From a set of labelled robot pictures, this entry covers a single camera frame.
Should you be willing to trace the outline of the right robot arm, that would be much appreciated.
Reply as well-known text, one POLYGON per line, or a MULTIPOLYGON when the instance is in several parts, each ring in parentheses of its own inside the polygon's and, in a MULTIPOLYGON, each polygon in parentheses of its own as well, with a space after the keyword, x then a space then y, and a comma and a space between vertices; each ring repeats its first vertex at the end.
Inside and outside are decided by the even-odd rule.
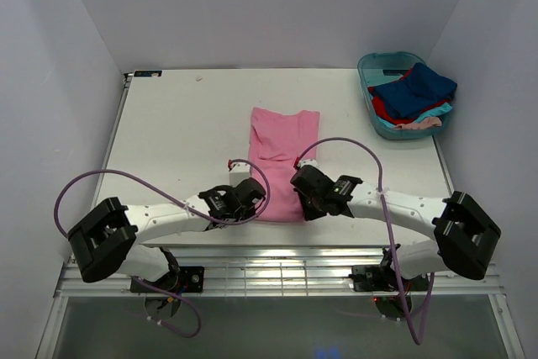
POLYGON ((425 236, 418 243, 388 246, 378 265, 355 270, 352 278, 361 290, 394 291, 431 272, 482 280, 501 237, 501 229, 466 193, 448 198, 381 193, 358 177, 333 181, 308 163, 298 167, 290 183, 307 221, 327 215, 374 219, 425 236))

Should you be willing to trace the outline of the pink t shirt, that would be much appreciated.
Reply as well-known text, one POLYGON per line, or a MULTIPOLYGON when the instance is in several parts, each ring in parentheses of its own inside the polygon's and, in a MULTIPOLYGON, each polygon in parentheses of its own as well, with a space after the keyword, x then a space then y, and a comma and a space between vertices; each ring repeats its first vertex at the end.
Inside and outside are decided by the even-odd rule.
POLYGON ((248 160, 266 175, 271 188, 269 204, 259 220, 269 223, 303 221, 298 197, 290 183, 295 160, 319 139, 320 113, 303 110, 284 115, 253 108, 248 160))

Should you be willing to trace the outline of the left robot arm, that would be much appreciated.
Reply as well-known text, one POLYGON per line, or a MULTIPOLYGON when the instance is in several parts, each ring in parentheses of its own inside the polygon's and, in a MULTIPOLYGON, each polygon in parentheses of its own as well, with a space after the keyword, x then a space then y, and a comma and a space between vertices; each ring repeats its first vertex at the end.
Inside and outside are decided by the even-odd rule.
POLYGON ((114 273, 156 284, 178 271, 175 259, 146 242, 186 232, 203 233, 257 219, 268 207, 271 187, 264 173, 245 174, 238 182, 219 185, 187 199, 177 199, 124 172, 123 177, 162 196, 164 203, 123 204, 105 198, 67 232, 82 280, 100 282, 114 273))

